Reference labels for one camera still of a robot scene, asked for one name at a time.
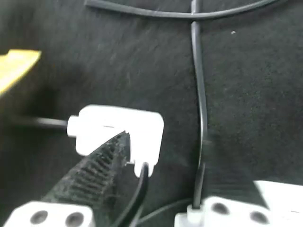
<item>black cloth background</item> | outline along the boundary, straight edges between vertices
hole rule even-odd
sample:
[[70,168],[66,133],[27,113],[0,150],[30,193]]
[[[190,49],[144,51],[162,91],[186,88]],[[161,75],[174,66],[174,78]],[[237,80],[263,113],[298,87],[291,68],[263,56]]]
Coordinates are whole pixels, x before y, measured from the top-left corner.
[[[117,0],[190,11],[189,0]],[[204,11],[252,0],[204,0]],[[198,118],[190,23],[121,15],[81,0],[1,0],[0,53],[36,49],[42,58],[2,99],[1,116],[68,119],[88,104],[162,114],[160,161],[144,213],[192,195]],[[255,179],[303,184],[303,4],[282,1],[233,18],[201,22],[209,127]],[[64,133],[0,132],[0,214],[45,195],[80,157]],[[119,181],[118,213],[136,186]],[[172,226],[172,209],[145,226]]]

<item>power cord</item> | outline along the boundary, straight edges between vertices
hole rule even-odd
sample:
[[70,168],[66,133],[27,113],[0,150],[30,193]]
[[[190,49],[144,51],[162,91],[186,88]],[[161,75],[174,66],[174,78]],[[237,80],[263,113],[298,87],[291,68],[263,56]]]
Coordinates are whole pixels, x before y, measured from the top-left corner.
[[13,126],[48,128],[48,129],[67,129],[67,121],[42,118],[42,117],[25,117],[12,116],[8,117],[7,121]]
[[[192,0],[191,2],[191,13],[195,14],[200,11],[200,1]],[[203,141],[207,137],[207,106],[206,106],[206,93],[204,84],[204,72],[203,72],[203,61],[202,61],[202,47],[201,47],[201,35],[200,35],[200,24],[196,21],[191,23],[191,42],[193,49],[193,59],[196,72],[196,89],[199,109],[199,120],[200,120],[200,143],[199,143],[199,163],[196,173],[195,189],[193,196],[193,209],[200,209],[201,205],[201,194],[203,188],[203,180],[205,173],[205,159],[203,155]]]
[[173,203],[170,203],[170,204],[167,204],[163,207],[160,207],[156,210],[154,210],[153,212],[145,215],[144,217],[140,218],[140,220],[138,221],[137,225],[141,225],[143,224],[144,222],[148,221],[149,219],[157,216],[158,214],[161,214],[171,208],[174,208],[174,207],[177,207],[177,206],[180,206],[180,205],[185,205],[185,204],[189,204],[190,202],[192,201],[191,198],[187,198],[187,199],[181,199],[181,200],[178,200],[176,202],[173,202]]
[[137,189],[125,210],[111,227],[135,227],[140,218],[148,187],[148,164],[142,165]]
[[108,2],[104,0],[86,0],[85,5],[105,10],[110,10],[114,12],[133,14],[142,17],[160,17],[160,18],[173,18],[173,19],[187,19],[187,20],[207,20],[207,19],[218,19],[222,17],[230,17],[236,14],[253,11],[255,9],[273,4],[280,0],[261,0],[255,3],[251,3],[246,6],[241,6],[233,9],[227,9],[217,12],[209,13],[180,13],[180,12],[162,12],[154,11],[149,9],[141,9],[131,6],[125,6],[113,2]]

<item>white plug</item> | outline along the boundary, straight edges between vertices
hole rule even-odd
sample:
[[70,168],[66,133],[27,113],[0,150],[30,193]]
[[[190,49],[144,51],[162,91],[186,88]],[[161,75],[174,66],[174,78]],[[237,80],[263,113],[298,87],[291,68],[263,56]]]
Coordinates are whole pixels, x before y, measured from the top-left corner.
[[130,163],[140,176],[144,162],[149,165],[149,176],[158,163],[163,118],[159,113],[129,108],[88,105],[71,116],[67,124],[67,134],[76,137],[76,151],[87,156],[117,134],[126,131],[130,134]]

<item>black cable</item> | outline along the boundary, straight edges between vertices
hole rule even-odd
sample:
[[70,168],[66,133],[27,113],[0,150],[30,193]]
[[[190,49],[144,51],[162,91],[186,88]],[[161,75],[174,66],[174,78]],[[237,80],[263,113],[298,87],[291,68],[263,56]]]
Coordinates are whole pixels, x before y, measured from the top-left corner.
[[191,201],[192,201],[191,198],[181,199],[181,200],[178,200],[176,202],[165,205],[163,207],[160,207],[160,208],[154,210],[153,212],[145,215],[144,217],[140,218],[137,225],[143,224],[144,222],[148,221],[149,219],[151,219],[151,218],[157,216],[158,214],[160,214],[162,212],[165,212],[165,211],[167,211],[167,210],[169,210],[173,207],[184,205],[184,204],[189,204]]
[[[199,0],[192,0],[191,12],[192,14],[200,11]],[[200,142],[199,142],[199,163],[198,170],[196,173],[194,197],[193,197],[193,209],[200,209],[201,205],[201,194],[203,187],[203,179],[205,172],[205,161],[203,156],[203,140],[207,136],[207,107],[206,107],[206,94],[204,84],[204,73],[202,64],[202,47],[201,47],[201,36],[200,36],[200,24],[196,21],[191,24],[191,40],[193,49],[193,59],[196,72],[196,88],[197,88],[197,99],[199,109],[199,120],[200,120]]]
[[174,19],[189,19],[189,20],[207,20],[207,19],[217,19],[222,17],[230,17],[236,14],[252,11],[275,2],[279,0],[261,0],[255,3],[251,3],[246,6],[240,6],[233,9],[227,9],[217,12],[208,12],[208,13],[181,13],[181,12],[162,12],[154,11],[149,9],[141,9],[131,6],[125,6],[113,2],[108,2],[104,0],[85,0],[85,5],[90,7],[96,7],[100,9],[106,9],[110,11],[127,13],[138,15],[142,17],[160,17],[160,18],[174,18]]
[[111,227],[134,227],[141,215],[148,187],[148,164],[142,165],[137,189],[125,210]]
[[8,117],[7,120],[8,123],[14,126],[63,129],[63,130],[67,129],[67,121],[51,119],[51,118],[13,116],[13,117]]

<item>white plastic block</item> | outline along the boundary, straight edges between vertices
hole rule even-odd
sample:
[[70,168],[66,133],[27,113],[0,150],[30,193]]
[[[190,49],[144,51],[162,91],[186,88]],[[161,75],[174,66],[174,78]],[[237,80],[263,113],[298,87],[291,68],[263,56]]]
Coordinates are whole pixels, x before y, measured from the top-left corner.
[[175,227],[261,227],[276,226],[269,210],[249,203],[209,197],[200,210],[187,207],[175,216]]
[[14,209],[3,227],[95,227],[87,206],[32,201]]
[[76,137],[76,151],[87,156],[117,134],[130,134],[130,163],[140,176],[144,162],[149,164],[149,176],[159,159],[163,118],[159,113],[134,110],[115,106],[88,105],[79,116],[71,116],[67,133]]
[[302,226],[303,186],[271,181],[255,181],[255,184],[271,212],[280,217],[284,226]]

